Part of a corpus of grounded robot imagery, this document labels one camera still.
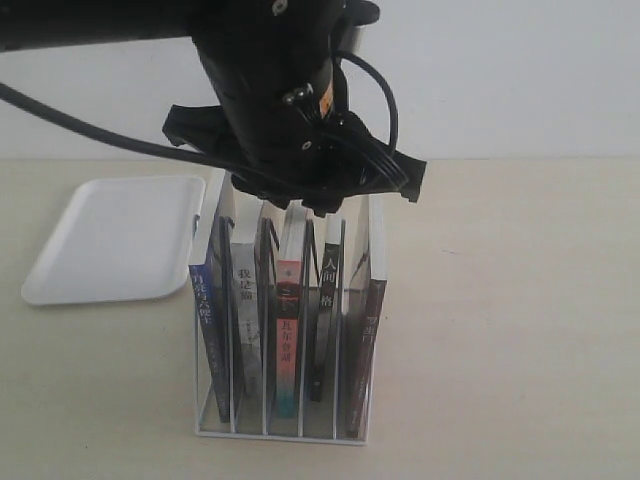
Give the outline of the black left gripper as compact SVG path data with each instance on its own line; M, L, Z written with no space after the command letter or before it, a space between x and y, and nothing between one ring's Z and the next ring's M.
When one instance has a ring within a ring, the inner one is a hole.
M331 119L308 149L286 148L260 162L250 159L220 106L174 105L163 133L174 146L193 147L202 165L229 172L236 189L280 209L299 200L319 217L350 197L394 193L416 203L427 171L425 160L399 151L389 155L392 171L377 167L389 146L353 112Z

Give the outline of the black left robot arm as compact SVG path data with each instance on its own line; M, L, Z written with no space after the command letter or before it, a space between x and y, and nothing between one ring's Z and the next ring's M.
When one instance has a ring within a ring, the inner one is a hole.
M316 215L349 197L416 202L426 162L398 149L399 112L384 76L356 54L371 1L5 1L5 53L187 38L217 97L173 106L166 145L118 134L3 86L4 102L94 141L220 168L239 191Z

